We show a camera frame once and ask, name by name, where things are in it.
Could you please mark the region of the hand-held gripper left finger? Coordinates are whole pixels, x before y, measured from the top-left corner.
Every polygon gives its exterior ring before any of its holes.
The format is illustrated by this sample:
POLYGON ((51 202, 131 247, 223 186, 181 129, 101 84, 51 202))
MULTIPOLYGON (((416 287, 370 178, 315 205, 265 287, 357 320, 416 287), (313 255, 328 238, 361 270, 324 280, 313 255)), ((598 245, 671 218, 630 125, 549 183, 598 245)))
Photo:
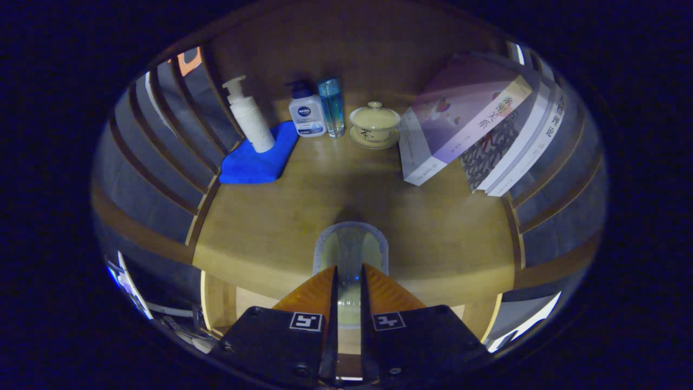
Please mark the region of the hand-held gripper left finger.
POLYGON ((337 298, 331 266, 272 308, 248 308, 208 359, 257 387, 325 387, 336 377, 337 298))

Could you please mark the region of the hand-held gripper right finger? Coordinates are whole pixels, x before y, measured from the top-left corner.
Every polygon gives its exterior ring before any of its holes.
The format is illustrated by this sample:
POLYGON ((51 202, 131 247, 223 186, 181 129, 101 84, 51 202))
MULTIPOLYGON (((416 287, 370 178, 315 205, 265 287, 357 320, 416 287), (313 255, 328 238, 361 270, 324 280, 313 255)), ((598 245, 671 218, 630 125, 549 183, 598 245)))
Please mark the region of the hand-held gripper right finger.
POLYGON ((363 264, 361 358, 364 382, 372 387, 441 387, 492 356, 449 306, 426 306, 363 264))

